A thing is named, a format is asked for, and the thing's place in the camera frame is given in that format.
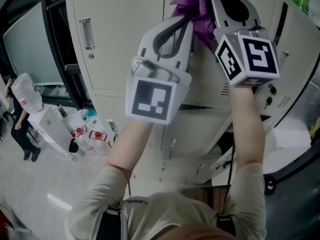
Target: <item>purple cloth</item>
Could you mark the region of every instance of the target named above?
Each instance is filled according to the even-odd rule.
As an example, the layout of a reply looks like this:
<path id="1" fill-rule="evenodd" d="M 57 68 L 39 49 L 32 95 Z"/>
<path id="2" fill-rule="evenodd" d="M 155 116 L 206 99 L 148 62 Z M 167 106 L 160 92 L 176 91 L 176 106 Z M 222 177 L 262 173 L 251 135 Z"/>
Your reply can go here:
<path id="1" fill-rule="evenodd" d="M 210 13 L 210 0 L 172 0 L 170 4 L 176 5 L 172 16 L 189 17 L 194 23 L 193 33 L 211 50 L 210 41 L 214 38 L 215 26 Z"/>

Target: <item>cable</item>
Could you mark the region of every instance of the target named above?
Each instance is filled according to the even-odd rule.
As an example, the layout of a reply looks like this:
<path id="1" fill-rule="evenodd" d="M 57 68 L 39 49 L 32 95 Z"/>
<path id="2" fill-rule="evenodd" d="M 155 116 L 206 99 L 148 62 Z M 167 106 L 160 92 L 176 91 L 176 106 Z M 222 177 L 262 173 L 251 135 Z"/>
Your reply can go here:
<path id="1" fill-rule="evenodd" d="M 130 180 L 128 181 L 129 198 L 131 197 Z"/>
<path id="2" fill-rule="evenodd" d="M 232 176 L 232 165 L 234 163 L 235 151 L 236 151 L 236 144 L 235 144 L 235 139 L 233 139 L 232 153 L 231 153 L 231 160 L 230 160 L 230 171 L 229 171 L 229 177 L 228 177 L 228 184 L 226 186 L 226 193 L 225 193 L 225 197 L 224 197 L 224 202 L 226 202 L 226 200 L 227 200 L 227 195 L 228 195 L 229 188 L 230 188 L 230 182 L 231 182 L 231 176 Z"/>
<path id="3" fill-rule="evenodd" d="M 212 25 L 213 23 L 215 23 L 215 21 L 211 21 L 211 22 L 210 22 L 210 24 L 209 24 L 208 27 L 206 28 L 206 31 L 207 31 L 207 33 L 208 33 L 209 35 L 213 35 L 213 36 L 214 36 L 214 33 L 211 33 L 211 32 L 209 31 L 209 28 L 211 27 L 211 25 Z"/>

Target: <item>black strap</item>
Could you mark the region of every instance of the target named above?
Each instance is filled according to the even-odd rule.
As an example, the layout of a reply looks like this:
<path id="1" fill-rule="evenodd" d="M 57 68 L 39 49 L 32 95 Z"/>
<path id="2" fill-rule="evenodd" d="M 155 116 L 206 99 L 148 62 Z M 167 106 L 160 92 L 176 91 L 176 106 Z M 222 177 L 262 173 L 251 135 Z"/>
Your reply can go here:
<path id="1" fill-rule="evenodd" d="M 95 240 L 121 240 L 120 209 L 108 208 L 103 213 Z"/>
<path id="2" fill-rule="evenodd" d="M 218 216 L 216 220 L 217 228 L 236 236 L 235 224 L 230 215 L 228 216 Z"/>

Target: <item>plastic bottle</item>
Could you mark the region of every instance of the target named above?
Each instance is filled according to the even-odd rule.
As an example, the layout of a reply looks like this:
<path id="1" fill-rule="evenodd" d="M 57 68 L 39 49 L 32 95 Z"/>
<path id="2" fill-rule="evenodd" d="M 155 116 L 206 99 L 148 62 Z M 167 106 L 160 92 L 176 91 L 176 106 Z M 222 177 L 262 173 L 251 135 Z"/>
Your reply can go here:
<path id="1" fill-rule="evenodd" d="M 82 120 L 87 123 L 89 121 L 88 117 L 86 116 L 86 112 L 84 112 L 82 109 L 79 110 L 80 112 L 80 116 L 82 118 Z"/>
<path id="2" fill-rule="evenodd" d="M 57 106 L 58 106 L 58 111 L 60 112 L 61 116 L 63 118 L 67 117 L 67 112 L 64 110 L 64 108 L 60 104 L 58 104 Z"/>
<path id="3" fill-rule="evenodd" d="M 82 149 L 86 153 L 93 153 L 95 149 L 92 145 L 89 144 L 88 135 L 86 133 L 86 125 L 84 125 L 82 128 L 77 128 L 76 130 L 73 130 L 71 132 L 71 134 L 75 138 L 75 142 L 77 143 L 80 149 Z"/>
<path id="4" fill-rule="evenodd" d="M 89 139 L 92 140 L 92 146 L 99 155 L 106 156 L 109 154 L 110 147 L 106 141 L 107 136 L 106 133 L 100 133 L 99 131 L 92 130 L 90 132 Z"/>
<path id="5" fill-rule="evenodd" d="M 34 89 L 33 82 L 27 73 L 18 75 L 11 90 L 27 113 L 35 114 L 43 109 L 42 97 Z"/>

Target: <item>white marker cube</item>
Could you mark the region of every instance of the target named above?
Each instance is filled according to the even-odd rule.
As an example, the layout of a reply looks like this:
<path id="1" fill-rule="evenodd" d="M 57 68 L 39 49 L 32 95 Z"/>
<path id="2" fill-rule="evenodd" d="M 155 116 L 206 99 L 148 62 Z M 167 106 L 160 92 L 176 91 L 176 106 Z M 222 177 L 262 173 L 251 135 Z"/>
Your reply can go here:
<path id="1" fill-rule="evenodd" d="M 127 78 L 127 117 L 168 125 L 175 117 L 189 86 L 142 76 Z"/>
<path id="2" fill-rule="evenodd" d="M 268 39 L 225 34 L 215 55 L 231 86 L 261 86 L 280 77 L 277 51 Z"/>

